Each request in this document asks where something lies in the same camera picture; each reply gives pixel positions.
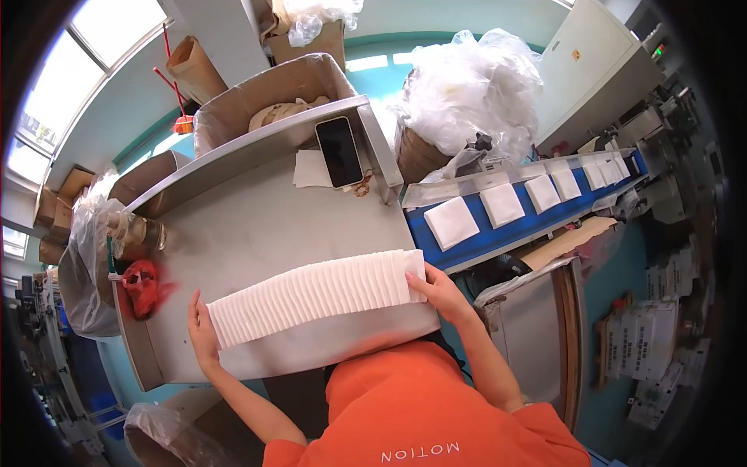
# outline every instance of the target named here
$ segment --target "paper bag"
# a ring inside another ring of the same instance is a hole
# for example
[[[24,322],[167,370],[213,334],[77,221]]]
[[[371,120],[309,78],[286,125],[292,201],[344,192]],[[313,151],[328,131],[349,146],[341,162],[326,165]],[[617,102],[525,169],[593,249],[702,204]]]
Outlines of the paper bag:
[[[174,49],[166,62],[166,69],[176,80],[179,91],[200,105],[228,90],[207,54],[192,36],[186,36]]]

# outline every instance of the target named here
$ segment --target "person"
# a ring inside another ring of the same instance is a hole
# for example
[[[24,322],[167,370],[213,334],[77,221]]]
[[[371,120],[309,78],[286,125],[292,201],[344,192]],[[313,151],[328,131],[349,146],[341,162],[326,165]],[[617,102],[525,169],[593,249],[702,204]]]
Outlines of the person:
[[[431,341],[342,362],[326,387],[329,426],[311,442],[221,368],[215,329],[194,292],[189,333],[197,362],[265,443],[263,466],[590,466],[549,403],[524,403],[508,364],[451,279],[426,263],[426,280],[407,274],[407,282],[456,327],[474,388]]]

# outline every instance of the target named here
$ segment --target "hand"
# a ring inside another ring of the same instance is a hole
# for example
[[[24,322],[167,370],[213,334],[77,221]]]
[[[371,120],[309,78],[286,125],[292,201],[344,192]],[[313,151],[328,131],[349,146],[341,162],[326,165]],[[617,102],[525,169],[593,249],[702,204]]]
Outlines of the hand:
[[[197,356],[197,363],[200,370],[209,378],[208,373],[220,367],[218,336],[210,319],[208,307],[199,299],[199,289],[192,293],[188,319],[189,337]]]
[[[477,318],[477,313],[472,309],[462,291],[444,271],[426,263],[427,282],[409,272],[405,272],[405,277],[410,288],[424,294],[430,304],[441,313],[441,316],[454,326],[460,326],[466,321]]]

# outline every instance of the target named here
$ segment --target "phone screen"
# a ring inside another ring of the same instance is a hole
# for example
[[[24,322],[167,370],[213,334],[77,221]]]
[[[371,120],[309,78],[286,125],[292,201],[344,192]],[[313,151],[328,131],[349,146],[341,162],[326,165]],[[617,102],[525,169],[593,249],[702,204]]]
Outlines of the phone screen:
[[[340,117],[318,124],[317,137],[333,187],[344,187],[363,180],[347,118]]]

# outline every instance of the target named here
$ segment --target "red plastic bag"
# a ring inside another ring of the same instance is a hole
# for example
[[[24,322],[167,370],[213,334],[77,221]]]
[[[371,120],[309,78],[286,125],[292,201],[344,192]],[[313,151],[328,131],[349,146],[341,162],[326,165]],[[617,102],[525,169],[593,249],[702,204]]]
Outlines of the red plastic bag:
[[[141,259],[127,268],[122,285],[132,299],[132,308],[138,319],[147,318],[158,299],[158,275],[154,264]]]

